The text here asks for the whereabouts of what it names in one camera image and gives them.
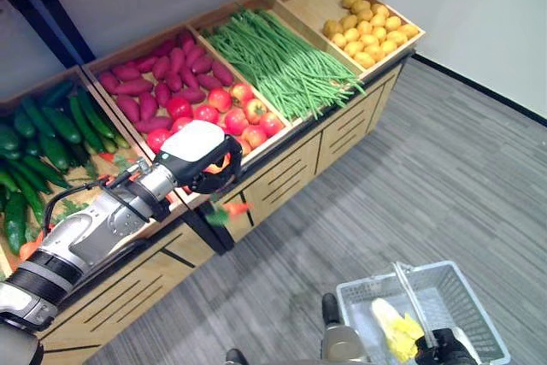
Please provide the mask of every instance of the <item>cabinet door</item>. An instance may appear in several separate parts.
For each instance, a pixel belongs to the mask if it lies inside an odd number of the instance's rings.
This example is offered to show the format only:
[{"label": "cabinet door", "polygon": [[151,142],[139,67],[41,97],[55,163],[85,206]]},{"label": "cabinet door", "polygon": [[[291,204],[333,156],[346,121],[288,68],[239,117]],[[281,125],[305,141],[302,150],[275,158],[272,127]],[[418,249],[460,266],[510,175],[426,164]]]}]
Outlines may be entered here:
[{"label": "cabinet door", "polygon": [[258,224],[307,185],[315,175],[320,133],[273,165],[244,190]]}]

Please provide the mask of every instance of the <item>sweet potato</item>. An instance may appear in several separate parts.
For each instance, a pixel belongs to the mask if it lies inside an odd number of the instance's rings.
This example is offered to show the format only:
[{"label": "sweet potato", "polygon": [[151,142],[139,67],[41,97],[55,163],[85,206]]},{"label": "sweet potato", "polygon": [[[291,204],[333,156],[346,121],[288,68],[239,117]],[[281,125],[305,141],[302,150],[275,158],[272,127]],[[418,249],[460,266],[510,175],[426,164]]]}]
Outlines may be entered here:
[{"label": "sweet potato", "polygon": [[153,132],[157,128],[170,129],[173,125],[173,119],[166,115],[157,115],[147,121],[139,121],[133,125],[138,132]]},{"label": "sweet potato", "polygon": [[213,76],[208,76],[207,74],[198,74],[196,79],[201,87],[209,91],[222,87],[222,83],[218,79]]},{"label": "sweet potato", "polygon": [[98,77],[99,83],[101,83],[104,90],[110,94],[114,94],[116,87],[120,85],[120,81],[108,70],[100,73]]},{"label": "sweet potato", "polygon": [[162,107],[165,107],[165,105],[171,98],[171,91],[169,90],[168,85],[163,82],[160,82],[156,85],[154,94],[156,94],[157,103]]},{"label": "sweet potato", "polygon": [[213,59],[210,56],[203,55],[198,57],[194,64],[191,65],[191,71],[194,74],[204,74],[211,71]]},{"label": "sweet potato", "polygon": [[140,112],[138,103],[129,96],[119,96],[116,100],[116,104],[120,108],[121,112],[126,115],[131,123],[140,121]]},{"label": "sweet potato", "polygon": [[215,60],[212,64],[213,75],[226,87],[233,84],[233,75],[221,62]]},{"label": "sweet potato", "polygon": [[176,72],[169,72],[165,75],[165,82],[171,91],[179,91],[182,87],[182,80]]},{"label": "sweet potato", "polygon": [[180,69],[180,77],[182,81],[190,88],[198,88],[199,83],[197,83],[196,76],[191,72],[191,70],[187,66],[183,66],[182,69]]},{"label": "sweet potato", "polygon": [[140,104],[140,119],[147,121],[156,115],[157,102],[150,93],[142,93],[138,96]]},{"label": "sweet potato", "polygon": [[140,93],[150,92],[154,89],[154,83],[147,79],[136,79],[118,85],[112,94],[127,94],[138,96]]},{"label": "sweet potato", "polygon": [[156,64],[154,64],[154,67],[152,68],[152,74],[154,74],[156,80],[163,80],[165,79],[165,75],[169,71],[169,67],[169,57],[160,57],[159,59],[157,59]]}]

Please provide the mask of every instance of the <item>purple sweet potato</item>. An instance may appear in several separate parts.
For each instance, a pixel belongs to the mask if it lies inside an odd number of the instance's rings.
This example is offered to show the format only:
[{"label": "purple sweet potato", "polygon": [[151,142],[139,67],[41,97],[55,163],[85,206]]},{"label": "purple sweet potato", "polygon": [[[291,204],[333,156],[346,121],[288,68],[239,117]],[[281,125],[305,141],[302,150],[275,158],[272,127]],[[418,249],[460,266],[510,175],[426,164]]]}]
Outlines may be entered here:
[{"label": "purple sweet potato", "polygon": [[157,128],[167,128],[169,130],[173,125],[173,119],[166,115],[157,115],[147,121],[139,121],[133,125],[138,132],[153,132]]},{"label": "purple sweet potato", "polygon": [[197,87],[183,89],[178,93],[174,93],[173,97],[182,97],[190,104],[201,103],[206,98],[205,91]]},{"label": "purple sweet potato", "polygon": [[168,73],[170,66],[169,57],[163,56],[157,59],[156,64],[154,64],[154,67],[152,68],[152,74],[154,74],[156,80],[163,80]]},{"label": "purple sweet potato", "polygon": [[213,61],[213,75],[222,83],[222,85],[229,87],[233,84],[233,75],[230,70],[226,68],[221,62]]},{"label": "purple sweet potato", "polygon": [[165,75],[165,82],[171,91],[179,91],[182,87],[182,80],[176,72],[169,72]]},{"label": "purple sweet potato", "polygon": [[187,66],[183,66],[182,69],[180,69],[180,78],[190,88],[198,88],[199,83],[197,83],[196,76],[191,72],[191,70]]},{"label": "purple sweet potato", "polygon": [[120,81],[114,76],[110,71],[106,70],[99,74],[99,83],[104,87],[110,94],[115,94],[115,89],[120,85]]},{"label": "purple sweet potato", "polygon": [[121,81],[130,81],[139,79],[140,72],[136,67],[131,66],[130,64],[121,64],[119,66],[114,66],[112,68],[112,73]]},{"label": "purple sweet potato", "polygon": [[205,49],[202,46],[194,46],[186,55],[186,66],[191,68],[194,62],[205,54]]},{"label": "purple sweet potato", "polygon": [[138,103],[129,96],[119,96],[116,100],[116,104],[120,108],[121,112],[126,115],[131,123],[140,121],[140,113]]},{"label": "purple sweet potato", "polygon": [[198,74],[196,79],[201,87],[209,91],[222,87],[222,83],[218,79],[207,74]]},{"label": "purple sweet potato", "polygon": [[163,82],[160,82],[156,85],[154,94],[156,94],[157,103],[162,107],[165,107],[165,105],[171,98],[171,91],[169,90],[168,85]]},{"label": "purple sweet potato", "polygon": [[140,119],[147,121],[156,115],[157,102],[150,93],[142,93],[138,96],[140,104]]},{"label": "purple sweet potato", "polygon": [[181,48],[175,47],[169,53],[169,60],[171,61],[170,71],[178,73],[183,64],[185,64],[185,52]]},{"label": "purple sweet potato", "polygon": [[194,74],[204,74],[211,71],[213,67],[213,59],[210,56],[203,55],[198,57],[194,64],[191,65],[191,71]]},{"label": "purple sweet potato", "polygon": [[174,39],[169,38],[168,40],[157,46],[154,51],[152,51],[152,54],[158,57],[166,56],[176,45],[177,43],[174,41]]},{"label": "purple sweet potato", "polygon": [[112,94],[127,94],[128,96],[138,96],[140,93],[150,92],[154,89],[154,83],[147,79],[136,79],[126,81],[118,85]]},{"label": "purple sweet potato", "polygon": [[148,73],[157,62],[157,56],[147,55],[134,60],[137,70],[140,73]]}]

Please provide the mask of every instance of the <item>wooden crate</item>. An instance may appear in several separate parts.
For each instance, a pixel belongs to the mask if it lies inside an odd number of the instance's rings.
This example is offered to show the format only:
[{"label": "wooden crate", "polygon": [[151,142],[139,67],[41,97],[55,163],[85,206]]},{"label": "wooden crate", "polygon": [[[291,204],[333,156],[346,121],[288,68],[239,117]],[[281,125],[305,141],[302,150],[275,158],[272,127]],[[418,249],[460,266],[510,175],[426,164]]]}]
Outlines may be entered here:
[{"label": "wooden crate", "polygon": [[[92,97],[97,100],[101,108],[104,110],[104,112],[107,114],[107,116],[110,118],[110,120],[113,121],[114,125],[118,130],[123,128],[121,123],[115,118],[115,116],[112,115],[109,106],[103,101],[103,99],[98,95],[97,91],[91,86],[91,83],[89,80],[84,76],[83,72],[77,68],[70,68],[61,74],[58,74],[56,76],[53,76],[46,81],[31,87],[30,89],[26,91],[22,91],[21,93],[18,93],[17,95],[13,96],[11,100],[8,102],[2,103],[2,108],[0,109],[0,116],[2,115],[8,115],[13,109],[21,102],[21,99],[24,96],[27,95],[33,95],[33,96],[40,96],[45,94],[53,85],[56,85],[60,81],[63,81],[65,79],[72,80],[76,85],[81,85],[85,90],[90,92]],[[144,152],[140,149],[138,144],[134,142],[130,136],[124,136],[127,139],[127,142],[131,145],[129,149],[119,149],[118,153],[121,154],[124,158],[134,161],[135,159],[139,157],[146,158]],[[117,175],[120,170],[117,166],[114,164],[105,161],[100,156],[93,156],[92,157],[93,162],[97,166],[97,171],[99,174],[112,174]],[[65,176],[66,180],[75,180],[74,184],[81,184],[82,181],[79,181],[79,179],[85,178],[85,170],[80,168],[74,168],[71,169],[71,171]],[[41,194],[43,200],[45,202],[49,201],[50,198],[52,198],[57,193],[63,191],[61,187],[57,187],[56,185],[50,185],[50,188],[52,189],[53,193],[45,196],[44,194]],[[94,197],[97,196],[97,194],[100,191],[98,189],[94,191],[82,191],[80,193],[76,193],[73,196],[69,197],[68,199],[75,201],[76,203],[90,203]],[[171,210],[175,211],[177,210],[184,210],[186,209],[186,206],[180,201],[180,199],[175,196],[174,194],[171,194],[169,196],[169,200],[171,201]],[[53,213],[53,217],[59,214],[60,207],[57,206],[56,210]],[[32,213],[29,213],[30,215],[30,222],[31,225],[36,227],[38,229],[39,224],[37,221],[34,220],[34,216]],[[0,226],[3,226],[3,215],[0,216]],[[159,224],[157,222],[151,222],[144,227],[141,228],[137,233],[133,234],[130,238],[124,238],[122,242],[120,242],[119,246],[124,245],[126,242],[130,241],[133,238],[145,238],[149,237],[150,235],[156,233],[161,227],[164,226],[163,224]],[[2,273],[5,276],[9,276],[13,270],[19,265],[19,257],[14,256],[11,251],[8,248],[6,239],[3,235],[0,236],[0,268],[2,269]]]}]

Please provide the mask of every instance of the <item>black baseboard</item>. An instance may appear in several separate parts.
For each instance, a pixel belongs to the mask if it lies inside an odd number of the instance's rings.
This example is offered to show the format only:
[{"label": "black baseboard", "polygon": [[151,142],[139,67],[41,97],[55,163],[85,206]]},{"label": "black baseboard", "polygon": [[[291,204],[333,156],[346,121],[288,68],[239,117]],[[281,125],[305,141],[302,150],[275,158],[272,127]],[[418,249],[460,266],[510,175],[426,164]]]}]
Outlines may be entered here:
[{"label": "black baseboard", "polygon": [[479,83],[472,81],[471,79],[468,79],[465,76],[462,76],[461,74],[458,74],[449,68],[446,68],[443,65],[440,65],[433,60],[429,60],[427,57],[421,56],[419,54],[414,54],[412,56],[414,59],[416,59],[418,62],[422,62],[429,66],[430,68],[435,68],[441,73],[444,73],[448,76],[450,76],[452,79],[456,79],[458,81],[461,81],[464,85],[468,85],[469,87],[473,87],[476,91],[480,91],[483,94],[486,94],[486,96],[493,98],[494,100],[497,100],[500,103],[505,104],[506,106],[509,106],[511,109],[518,111],[522,115],[525,115],[529,119],[532,119],[536,121],[537,123],[541,124],[544,127],[547,127],[547,119],[542,117],[541,115],[538,115],[537,113],[534,113],[533,111],[527,109],[524,106],[521,106],[518,103],[515,103],[513,100],[509,100],[508,98],[502,96],[501,94],[496,93],[495,91],[489,89],[488,87],[484,87],[483,85],[480,85]]}]

